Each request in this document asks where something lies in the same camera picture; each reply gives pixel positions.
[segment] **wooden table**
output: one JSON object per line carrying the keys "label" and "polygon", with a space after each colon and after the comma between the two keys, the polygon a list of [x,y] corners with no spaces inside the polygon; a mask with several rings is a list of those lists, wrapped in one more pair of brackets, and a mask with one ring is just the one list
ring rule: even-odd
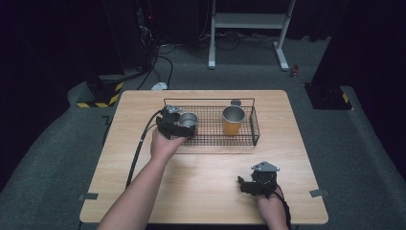
{"label": "wooden table", "polygon": [[[237,183],[238,175],[251,181],[251,166],[262,161],[281,169],[278,183],[290,206],[292,223],[328,221],[323,199],[309,193],[319,187],[289,100],[281,90],[125,91],[88,191],[98,196],[84,201],[81,221],[100,222],[124,191],[147,121],[168,98],[254,98],[260,138],[256,146],[181,146],[167,165],[149,222],[263,224],[256,198],[242,194]],[[150,141],[149,132],[134,176],[150,157]]]}

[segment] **dark background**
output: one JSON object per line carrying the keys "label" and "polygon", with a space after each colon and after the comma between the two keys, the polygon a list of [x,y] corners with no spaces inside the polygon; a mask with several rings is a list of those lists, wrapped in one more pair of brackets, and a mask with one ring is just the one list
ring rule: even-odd
{"label": "dark background", "polygon": [[[84,56],[79,59],[83,61],[78,63],[78,53],[72,51],[73,44],[69,40],[72,30],[68,29],[69,18],[64,4],[74,9],[75,6],[69,4],[75,1],[22,2],[3,1],[0,8],[1,189],[38,135],[69,107],[66,99],[68,91],[89,77],[81,66],[90,66],[86,64],[89,45],[79,48]],[[207,2],[163,2],[168,6],[185,4],[183,6],[191,6],[195,11],[196,5],[200,6],[197,9],[199,13],[190,20],[198,28],[194,33],[200,34],[201,23],[196,22],[206,17],[207,9],[201,6],[206,6]],[[108,29],[107,15],[95,11],[106,5],[96,0],[91,3],[90,9],[93,10],[85,12],[101,20],[94,22],[90,28]],[[264,9],[271,3],[264,0],[255,4],[252,1],[233,1],[230,8],[228,1],[218,1],[217,7],[220,11],[238,12],[244,10],[247,4],[249,8],[245,10],[266,12]],[[285,11],[286,4],[282,0],[272,4],[279,4],[272,11]],[[287,33],[287,37],[292,39],[301,39],[305,35],[312,40],[332,36],[314,83],[325,88],[336,84],[354,88],[377,136],[403,177],[406,174],[402,169],[406,154],[406,80],[402,69],[406,59],[403,45],[406,40],[405,10],[405,4],[400,0],[301,0],[297,1]],[[173,18],[171,23],[178,23],[176,20],[178,18]],[[183,23],[185,27],[191,25],[187,21]],[[180,29],[179,37],[174,38],[192,41],[193,37],[185,38],[181,32],[186,31]],[[111,27],[110,31],[104,31],[107,35],[113,34]],[[86,32],[92,33],[92,30],[84,30],[81,35],[89,35]],[[114,47],[111,42],[105,40],[90,44],[110,47],[112,50],[106,51],[104,57],[113,58],[121,53],[120,48]],[[91,66],[93,72],[99,72],[97,64],[92,63]]]}

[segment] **gray carpet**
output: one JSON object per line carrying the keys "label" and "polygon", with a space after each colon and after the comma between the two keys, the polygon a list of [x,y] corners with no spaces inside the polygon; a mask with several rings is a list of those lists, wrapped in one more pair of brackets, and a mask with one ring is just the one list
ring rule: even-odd
{"label": "gray carpet", "polygon": [[[235,43],[218,42],[221,48]],[[354,110],[314,110],[305,93],[328,40],[289,40],[283,50],[300,76],[290,78],[279,66],[270,42],[241,43],[231,51],[217,49],[216,68],[209,70],[208,49],[163,47],[161,55],[173,63],[171,89],[282,89],[287,92],[304,139],[309,160],[324,198],[329,221],[302,225],[300,229],[406,229],[406,185],[382,148],[352,88],[343,87]],[[162,81],[170,65],[156,64]],[[143,78],[124,83],[124,90],[139,87]],[[157,82],[151,74],[141,89]],[[32,145],[0,197],[0,229],[77,229],[82,201],[102,151],[107,123],[116,106],[78,108],[76,98],[84,83],[67,99],[71,107],[55,120]],[[81,229],[95,229],[84,223]],[[180,226],[149,226],[174,229]],[[188,226],[221,229],[221,226]],[[242,229],[227,226],[227,229]]]}

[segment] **human hand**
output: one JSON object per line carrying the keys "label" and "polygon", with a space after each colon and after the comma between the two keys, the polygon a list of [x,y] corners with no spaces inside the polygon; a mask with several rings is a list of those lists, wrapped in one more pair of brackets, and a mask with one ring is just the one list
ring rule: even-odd
{"label": "human hand", "polygon": [[152,132],[152,141],[150,146],[151,160],[158,160],[167,164],[172,156],[176,153],[182,143],[187,140],[186,137],[178,137],[176,139],[166,138],[158,128]]}
{"label": "human hand", "polygon": [[[279,187],[275,192],[282,195]],[[260,215],[270,230],[288,229],[282,201],[275,194],[269,198],[266,198],[265,195],[257,195],[257,200]]]}

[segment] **gold cup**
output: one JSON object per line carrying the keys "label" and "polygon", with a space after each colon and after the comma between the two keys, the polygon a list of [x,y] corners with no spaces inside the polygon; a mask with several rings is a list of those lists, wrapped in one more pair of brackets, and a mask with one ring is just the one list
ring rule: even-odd
{"label": "gold cup", "polygon": [[223,110],[223,131],[226,136],[238,135],[239,127],[245,118],[244,109],[230,105]]}

